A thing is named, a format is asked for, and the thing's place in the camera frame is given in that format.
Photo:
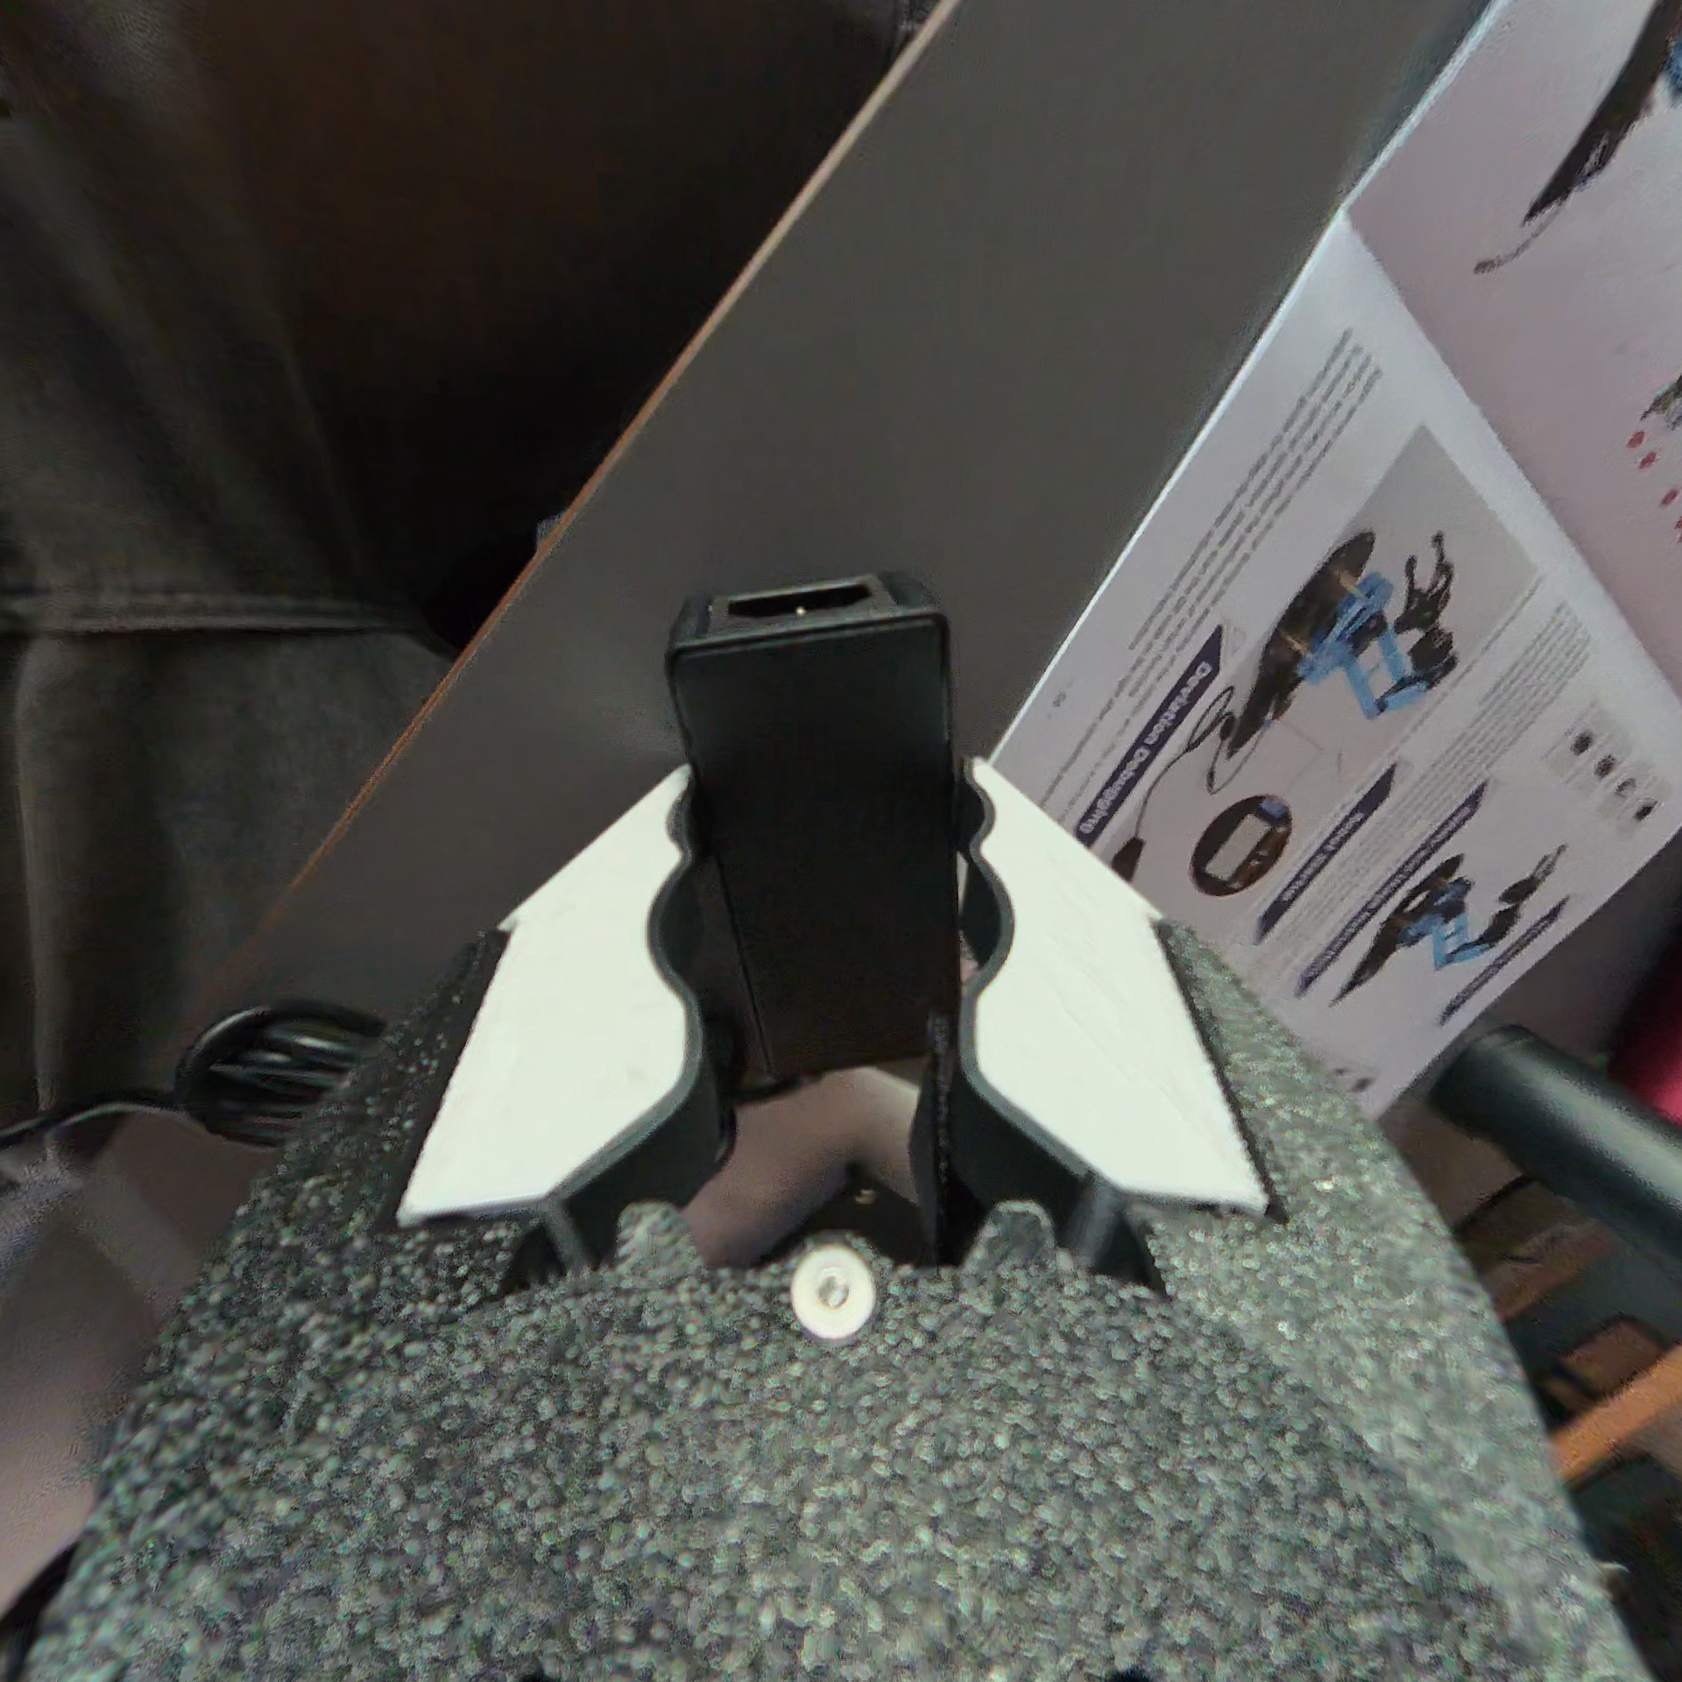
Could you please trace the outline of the black power adapter with cable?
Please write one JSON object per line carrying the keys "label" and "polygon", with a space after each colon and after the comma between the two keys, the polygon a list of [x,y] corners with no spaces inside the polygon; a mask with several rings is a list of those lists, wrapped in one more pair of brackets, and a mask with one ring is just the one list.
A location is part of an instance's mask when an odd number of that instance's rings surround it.
{"label": "black power adapter with cable", "polygon": [[[701,848],[684,977],[730,1038],[729,1098],[742,1065],[799,1080],[912,1056],[957,994],[945,614],[902,575],[697,596],[665,683]],[[546,843],[526,895],[491,901],[497,928],[594,838]]]}

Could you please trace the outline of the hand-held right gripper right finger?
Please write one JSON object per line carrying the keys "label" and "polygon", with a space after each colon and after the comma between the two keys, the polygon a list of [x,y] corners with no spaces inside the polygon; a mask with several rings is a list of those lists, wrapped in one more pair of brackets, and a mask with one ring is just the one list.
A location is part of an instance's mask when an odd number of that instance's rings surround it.
{"label": "hand-held right gripper right finger", "polygon": [[918,1217],[957,1265],[1034,1206],[1090,1274],[1148,1274],[1146,1212],[1273,1192],[1146,899],[997,766],[959,768],[957,997],[918,1094]]}

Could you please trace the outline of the red cylinder bottle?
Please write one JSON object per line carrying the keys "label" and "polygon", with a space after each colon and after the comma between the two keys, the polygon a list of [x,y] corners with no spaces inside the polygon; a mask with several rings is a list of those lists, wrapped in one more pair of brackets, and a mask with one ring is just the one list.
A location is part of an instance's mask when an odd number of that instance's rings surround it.
{"label": "red cylinder bottle", "polygon": [[1608,1056],[1612,1080],[1679,1125],[1679,965],[1660,965],[1632,999]]}

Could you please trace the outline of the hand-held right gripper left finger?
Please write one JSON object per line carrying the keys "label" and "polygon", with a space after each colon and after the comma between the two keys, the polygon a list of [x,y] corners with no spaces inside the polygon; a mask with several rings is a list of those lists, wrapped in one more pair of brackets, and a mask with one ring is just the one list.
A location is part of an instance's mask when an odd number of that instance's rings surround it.
{"label": "hand-held right gripper left finger", "polygon": [[564,1269],[632,1206],[682,1207],[725,1166],[729,1036],[684,977],[701,934],[681,766],[497,927],[497,958],[392,1217],[530,1216]]}

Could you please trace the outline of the printed instruction booklet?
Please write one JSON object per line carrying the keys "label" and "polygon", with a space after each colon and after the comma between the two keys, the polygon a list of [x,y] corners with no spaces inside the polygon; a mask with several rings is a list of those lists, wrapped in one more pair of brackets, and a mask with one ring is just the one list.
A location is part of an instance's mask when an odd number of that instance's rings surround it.
{"label": "printed instruction booklet", "polygon": [[995,762],[1370,1113],[1677,836],[1679,4],[1495,4]]}

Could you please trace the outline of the grey desk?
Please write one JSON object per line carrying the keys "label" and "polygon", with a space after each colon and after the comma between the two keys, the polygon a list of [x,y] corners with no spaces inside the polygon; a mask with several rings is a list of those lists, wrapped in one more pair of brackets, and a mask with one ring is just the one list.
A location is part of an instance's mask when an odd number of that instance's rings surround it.
{"label": "grey desk", "polygon": [[986,4],[827,185],[737,372],[827,444],[831,549],[957,587],[959,703],[997,731],[1367,150],[1380,69],[1468,4]]}

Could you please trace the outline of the dark grey cylinder bottle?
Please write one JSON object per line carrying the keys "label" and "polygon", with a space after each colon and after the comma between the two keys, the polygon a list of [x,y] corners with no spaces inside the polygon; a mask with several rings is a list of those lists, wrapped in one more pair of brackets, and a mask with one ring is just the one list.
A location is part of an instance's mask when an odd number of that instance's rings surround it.
{"label": "dark grey cylinder bottle", "polygon": [[1679,1130],[1587,1060],[1495,1023],[1441,1062],[1427,1102],[1679,1277]]}

